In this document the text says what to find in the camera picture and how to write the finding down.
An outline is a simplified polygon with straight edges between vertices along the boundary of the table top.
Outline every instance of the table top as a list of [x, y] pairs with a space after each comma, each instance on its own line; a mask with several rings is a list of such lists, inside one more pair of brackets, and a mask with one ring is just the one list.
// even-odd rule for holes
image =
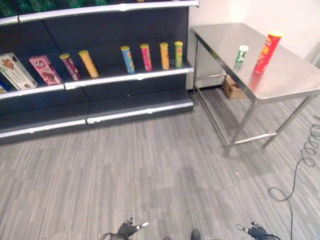
[[[254, 73], [267, 36], [244, 23], [195, 26], [192, 32], [252, 101], [276, 102], [320, 94], [320, 69], [281, 45], [264, 73]], [[242, 63], [236, 63], [240, 45], [249, 46], [249, 51]]]

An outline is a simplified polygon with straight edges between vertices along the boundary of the red pringles can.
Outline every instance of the red pringles can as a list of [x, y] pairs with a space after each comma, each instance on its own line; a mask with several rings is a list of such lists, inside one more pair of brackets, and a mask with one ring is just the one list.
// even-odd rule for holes
[[151, 63], [151, 56], [150, 56], [150, 50], [148, 44], [141, 44], [141, 53], [144, 63], [144, 68], [147, 71], [152, 71], [152, 63]]
[[258, 61], [256, 62], [254, 71], [256, 73], [263, 73], [274, 54], [274, 51], [282, 37], [282, 33], [278, 31], [270, 31], [268, 37], [265, 40], [263, 49], [259, 55]]
[[76, 68], [74, 62], [72, 61], [70, 55], [68, 53], [61, 54], [59, 58], [64, 63], [66, 69], [70, 73], [73, 80], [77, 81], [81, 79], [80, 73], [78, 72], [78, 69]]

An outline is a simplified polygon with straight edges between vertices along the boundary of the dark gray shelving unit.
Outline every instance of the dark gray shelving unit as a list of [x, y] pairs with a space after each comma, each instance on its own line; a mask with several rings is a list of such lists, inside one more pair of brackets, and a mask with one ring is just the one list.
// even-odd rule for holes
[[[199, 1], [114, 0], [77, 9], [61, 9], [64, 1], [56, 2], [58, 10], [0, 19], [0, 54], [15, 53], [39, 83], [0, 94], [0, 144], [192, 110], [185, 87], [186, 74], [193, 72], [186, 60], [188, 17], [189, 7]], [[172, 60], [170, 69], [162, 70], [159, 43], [169, 43], [174, 58], [175, 41], [184, 42], [184, 66], [175, 68]], [[144, 43], [150, 47], [150, 72], [140, 52]], [[130, 46], [135, 74], [127, 73], [123, 45]], [[98, 78], [90, 79], [84, 68], [78, 56], [83, 49], [89, 50]], [[70, 54], [81, 81], [71, 79], [59, 59], [62, 53]], [[63, 84], [45, 85], [29, 63], [37, 55], [49, 57]]]

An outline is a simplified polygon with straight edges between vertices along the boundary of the table leg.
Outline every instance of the table leg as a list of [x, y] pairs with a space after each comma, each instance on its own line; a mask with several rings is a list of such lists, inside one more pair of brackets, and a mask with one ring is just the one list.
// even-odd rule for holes
[[229, 144], [225, 147], [224, 152], [223, 152], [223, 156], [228, 155], [228, 153], [230, 152], [230, 149], [235, 145], [235, 142], [237, 140], [237, 137], [240, 134], [240, 131], [244, 128], [245, 124], [247, 123], [248, 119], [250, 118], [250, 116], [252, 115], [252, 113], [254, 112], [254, 110], [256, 109], [256, 107], [258, 106], [258, 99], [256, 99], [250, 106], [249, 110], [246, 112], [244, 118], [242, 119], [242, 122], [240, 123], [238, 129], [235, 131], [231, 141], [229, 142]]
[[263, 147], [267, 147], [275, 138], [276, 136], [278, 136], [285, 128], [286, 126], [291, 123], [291, 121], [293, 119], [295, 119], [295, 117], [312, 101], [312, 99], [314, 99], [315, 96], [308, 96], [306, 97], [303, 102], [297, 107], [296, 110], [294, 110], [294, 112], [287, 118], [287, 120], [285, 120], [285, 122], [278, 128], [278, 130], [276, 131], [276, 135], [270, 137], [268, 139], [268, 141], [265, 142], [265, 144], [263, 145]]
[[195, 44], [195, 57], [194, 57], [194, 70], [193, 70], [193, 90], [192, 93], [196, 91], [196, 82], [197, 82], [197, 70], [198, 70], [198, 43], [199, 40], [196, 40]]

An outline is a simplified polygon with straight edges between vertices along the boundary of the blue pringles can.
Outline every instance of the blue pringles can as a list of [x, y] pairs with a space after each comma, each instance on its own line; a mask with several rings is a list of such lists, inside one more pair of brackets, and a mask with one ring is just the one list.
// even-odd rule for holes
[[121, 47], [122, 55], [125, 61], [125, 66], [129, 74], [136, 73], [134, 61], [132, 60], [132, 55], [130, 52], [130, 47], [122, 46]]

